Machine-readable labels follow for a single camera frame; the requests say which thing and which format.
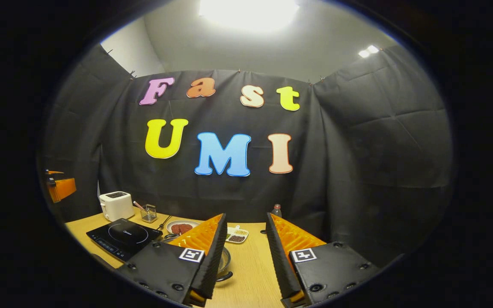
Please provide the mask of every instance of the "bottle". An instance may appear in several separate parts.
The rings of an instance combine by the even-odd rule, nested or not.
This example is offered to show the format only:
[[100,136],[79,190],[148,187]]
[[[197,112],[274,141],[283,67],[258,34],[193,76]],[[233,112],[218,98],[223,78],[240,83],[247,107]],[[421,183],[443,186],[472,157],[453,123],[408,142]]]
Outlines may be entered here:
[[275,216],[279,216],[280,218],[282,218],[282,213],[280,212],[280,204],[276,204],[273,207],[273,211],[271,211],[271,214],[273,214]]

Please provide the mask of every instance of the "ceiling light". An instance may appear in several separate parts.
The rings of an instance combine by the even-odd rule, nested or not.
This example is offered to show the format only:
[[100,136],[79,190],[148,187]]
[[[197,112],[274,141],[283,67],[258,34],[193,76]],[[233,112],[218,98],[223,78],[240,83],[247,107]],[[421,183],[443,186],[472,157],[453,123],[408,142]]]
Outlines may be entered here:
[[370,45],[370,46],[368,46],[368,48],[366,49],[366,51],[370,52],[371,54],[375,54],[375,53],[377,53],[380,50],[377,49],[377,47],[375,47],[374,45]]
[[226,27],[272,31],[288,25],[298,8],[294,0],[201,0],[199,15]]
[[359,55],[363,58],[366,58],[370,55],[370,52],[366,51],[366,50],[363,50],[359,53]]

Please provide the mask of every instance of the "white wall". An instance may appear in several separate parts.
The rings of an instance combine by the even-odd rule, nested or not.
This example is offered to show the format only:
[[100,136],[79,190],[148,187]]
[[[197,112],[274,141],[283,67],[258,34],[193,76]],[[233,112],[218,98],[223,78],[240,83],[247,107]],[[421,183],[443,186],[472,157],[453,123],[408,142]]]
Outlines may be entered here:
[[135,71],[133,76],[165,72],[149,41],[143,17],[110,35],[101,45],[106,51],[113,49],[112,58],[127,72]]

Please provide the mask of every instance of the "yellow letter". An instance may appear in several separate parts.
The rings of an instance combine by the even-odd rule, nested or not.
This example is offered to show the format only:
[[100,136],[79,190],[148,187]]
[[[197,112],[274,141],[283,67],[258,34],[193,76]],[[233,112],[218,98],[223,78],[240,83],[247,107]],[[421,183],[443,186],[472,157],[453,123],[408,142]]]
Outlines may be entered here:
[[174,119],[170,121],[172,125],[172,137],[170,138],[170,144],[166,148],[159,146],[159,137],[161,136],[161,128],[166,124],[163,119],[155,119],[147,122],[147,137],[146,137],[146,152],[149,156],[154,158],[169,158],[174,156],[180,149],[180,142],[182,142],[182,132],[184,126],[188,124],[186,119]]
[[245,106],[262,107],[264,104],[264,98],[262,97],[264,90],[259,86],[243,86],[241,93],[243,95],[239,99],[241,100],[241,104]]
[[294,104],[293,98],[299,98],[300,94],[292,90],[292,86],[285,86],[284,88],[277,89],[277,93],[281,95],[281,106],[290,111],[296,111],[300,109],[300,104]]
[[211,96],[216,93],[214,89],[213,78],[200,78],[191,83],[193,88],[190,88],[186,95],[189,98],[198,98],[199,96]]
[[271,134],[267,137],[273,145],[273,164],[271,173],[289,173],[292,166],[288,163],[288,142],[292,139],[287,134]]

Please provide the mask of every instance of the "meat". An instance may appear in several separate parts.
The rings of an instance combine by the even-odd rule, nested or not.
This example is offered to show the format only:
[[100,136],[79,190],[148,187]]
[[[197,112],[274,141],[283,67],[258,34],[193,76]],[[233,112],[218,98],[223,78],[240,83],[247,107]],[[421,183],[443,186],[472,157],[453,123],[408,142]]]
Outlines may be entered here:
[[172,232],[175,233],[175,234],[184,234],[186,232],[188,232],[189,230],[193,229],[193,227],[189,224],[177,224],[177,225],[174,225],[172,227],[170,227]]

